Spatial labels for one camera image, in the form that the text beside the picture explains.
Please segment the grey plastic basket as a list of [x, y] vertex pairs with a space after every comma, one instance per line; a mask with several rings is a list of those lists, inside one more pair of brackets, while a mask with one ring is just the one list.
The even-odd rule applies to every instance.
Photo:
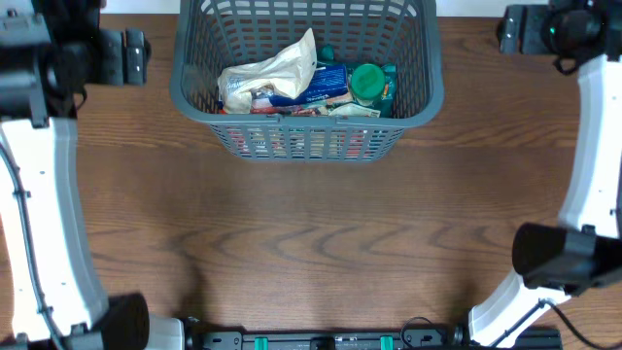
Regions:
[[183, 0], [170, 92], [239, 158], [374, 161], [441, 109], [436, 5]]

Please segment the spaghetti pasta packet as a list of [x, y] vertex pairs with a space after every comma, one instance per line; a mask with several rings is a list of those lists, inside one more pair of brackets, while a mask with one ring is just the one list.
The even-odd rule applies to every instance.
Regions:
[[290, 99], [279, 95], [260, 95], [253, 100], [251, 114], [327, 116], [335, 108], [353, 102], [354, 98], [350, 92], [338, 96], [321, 94], [313, 96], [309, 101], [304, 98]]

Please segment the green snack bag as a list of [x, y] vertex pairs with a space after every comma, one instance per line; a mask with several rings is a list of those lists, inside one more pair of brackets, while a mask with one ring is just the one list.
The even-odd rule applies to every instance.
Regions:
[[307, 92], [322, 92], [303, 109], [323, 116], [389, 118], [397, 92], [397, 67], [393, 63], [338, 62], [334, 47], [318, 53], [318, 70]]

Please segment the green lid jar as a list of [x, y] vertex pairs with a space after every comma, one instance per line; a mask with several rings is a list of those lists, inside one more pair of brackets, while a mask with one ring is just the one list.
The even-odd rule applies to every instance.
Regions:
[[350, 91], [363, 106], [372, 106], [381, 100], [386, 78], [382, 69], [371, 63], [358, 66], [350, 78]]

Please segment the white paper pouch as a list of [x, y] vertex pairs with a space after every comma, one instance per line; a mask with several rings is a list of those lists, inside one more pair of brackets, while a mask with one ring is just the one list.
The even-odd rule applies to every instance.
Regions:
[[249, 114], [253, 92], [268, 88], [278, 95], [298, 97], [315, 73], [317, 51], [313, 30], [275, 56], [257, 63], [227, 67], [218, 78], [220, 98], [228, 114]]

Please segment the blue toothpaste box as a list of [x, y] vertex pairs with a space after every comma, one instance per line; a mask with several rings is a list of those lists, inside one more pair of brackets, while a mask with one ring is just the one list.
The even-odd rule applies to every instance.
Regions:
[[345, 64], [319, 67], [309, 86], [298, 97], [289, 98], [278, 95], [270, 89], [260, 89], [253, 93], [253, 109], [269, 107], [291, 107], [326, 100], [349, 92], [347, 68]]

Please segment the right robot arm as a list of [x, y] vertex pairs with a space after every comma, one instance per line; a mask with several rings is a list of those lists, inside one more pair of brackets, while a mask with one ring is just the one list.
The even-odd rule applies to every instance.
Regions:
[[547, 311], [621, 280], [621, 3], [550, 1], [509, 5], [499, 23], [501, 53], [552, 55], [580, 93], [570, 184], [554, 227], [526, 223], [512, 268], [453, 344], [509, 349]]

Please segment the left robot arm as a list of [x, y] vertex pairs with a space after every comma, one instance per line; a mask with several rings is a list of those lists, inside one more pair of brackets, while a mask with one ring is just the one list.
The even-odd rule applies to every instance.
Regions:
[[182, 321], [139, 293], [111, 297], [93, 267], [77, 186], [77, 117], [90, 85], [142, 86], [151, 45], [103, 29], [103, 3], [1, 5], [1, 226], [13, 288], [5, 349], [183, 350]]

